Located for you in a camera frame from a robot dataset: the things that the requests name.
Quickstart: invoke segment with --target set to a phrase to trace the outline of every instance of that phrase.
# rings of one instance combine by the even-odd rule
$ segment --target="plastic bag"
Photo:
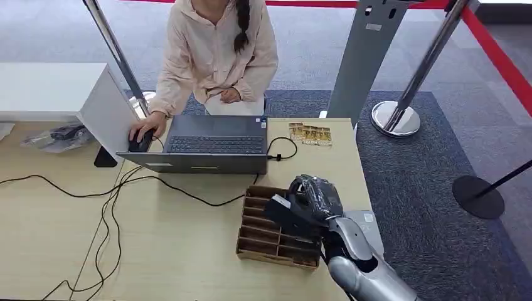
[[[316,221],[321,222],[344,214],[336,187],[326,179],[302,174],[295,178],[292,185],[296,185],[305,194],[312,217]]]
[[[11,133],[15,124],[0,123],[0,140]]]
[[[46,130],[37,135],[28,136],[20,145],[26,147],[33,146],[41,151],[58,154],[69,149],[76,149],[87,145],[93,140],[95,138],[87,128],[77,122]]]

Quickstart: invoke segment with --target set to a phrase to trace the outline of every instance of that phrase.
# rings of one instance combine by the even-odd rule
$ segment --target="white pants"
[[[220,96],[214,96],[209,98],[205,103],[205,113],[208,115],[264,115],[264,95],[262,95],[255,102],[233,102],[223,103],[220,100]]]

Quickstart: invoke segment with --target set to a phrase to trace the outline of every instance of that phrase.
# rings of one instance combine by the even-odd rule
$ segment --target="sleeve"
[[[171,13],[168,21],[168,42],[157,82],[157,95],[150,101],[151,112],[160,111],[167,116],[184,110],[193,89],[190,54],[173,15]]]
[[[274,29],[266,4],[262,2],[260,26],[257,33],[257,42],[253,57],[244,71],[244,76],[233,86],[245,102],[256,101],[270,85],[279,59],[277,58],[277,45],[275,43]]]

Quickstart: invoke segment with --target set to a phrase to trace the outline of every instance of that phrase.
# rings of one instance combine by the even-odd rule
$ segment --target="gray robot arm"
[[[336,188],[320,177],[297,176],[265,214],[284,231],[321,237],[332,279],[357,301],[421,301],[382,259],[357,223],[345,217]]]
[[[421,301],[366,240],[353,220],[335,217],[324,237],[332,279],[357,301]]]

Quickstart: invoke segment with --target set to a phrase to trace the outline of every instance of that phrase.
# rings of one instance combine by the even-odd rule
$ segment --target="dark blue carpet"
[[[270,90],[273,117],[317,117],[330,91]],[[468,215],[452,181],[473,168],[430,92],[413,107],[422,129],[408,139],[378,133],[371,108],[400,92],[371,92],[357,143],[385,258],[425,300],[532,300],[532,277],[502,223]],[[185,114],[203,114],[192,99]]]

